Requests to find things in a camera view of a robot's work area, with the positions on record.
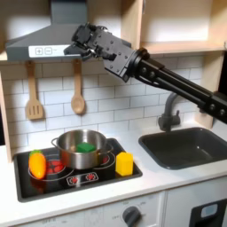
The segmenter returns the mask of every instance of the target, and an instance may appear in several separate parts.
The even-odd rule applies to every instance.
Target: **white countertop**
[[[197,123],[189,123],[181,128],[198,126]],[[157,132],[160,132],[158,128],[149,128],[106,135],[115,137],[125,151],[133,153],[134,161],[143,172],[143,176],[26,203],[18,202],[14,165],[7,163],[5,147],[0,147],[0,226],[31,222],[145,193],[226,176],[227,160],[181,170],[160,167],[137,142],[142,135]]]

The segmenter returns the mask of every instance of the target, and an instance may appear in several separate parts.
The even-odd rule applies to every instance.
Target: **sink basin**
[[[202,128],[142,136],[139,144],[160,166],[168,169],[189,168],[227,159],[227,143]]]

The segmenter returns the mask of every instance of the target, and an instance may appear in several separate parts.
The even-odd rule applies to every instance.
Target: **wooden spoon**
[[[85,102],[82,97],[82,62],[74,60],[74,96],[71,101],[71,107],[76,114],[82,114],[85,109]]]
[[[37,100],[35,89],[35,63],[26,62],[30,99],[26,105],[26,116],[30,120],[43,118],[43,107]]]

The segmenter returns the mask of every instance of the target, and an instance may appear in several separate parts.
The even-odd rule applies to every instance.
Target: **yellow toy food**
[[[132,153],[119,153],[116,157],[116,170],[121,176],[130,176],[133,173]]]
[[[41,151],[34,150],[29,155],[30,172],[37,179],[43,179],[46,174],[46,158]]]

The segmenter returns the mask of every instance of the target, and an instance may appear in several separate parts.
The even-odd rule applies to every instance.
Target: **toy stove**
[[[47,159],[47,174],[42,180],[36,179],[29,171],[30,152],[19,153],[14,157],[18,200],[27,202],[57,196],[68,192],[112,184],[140,177],[142,172],[134,163],[132,176],[120,176],[115,172],[115,157],[124,149],[116,139],[109,138],[107,143],[113,147],[110,153],[102,154],[102,164],[96,168],[76,170],[64,167],[56,148],[43,149]]]

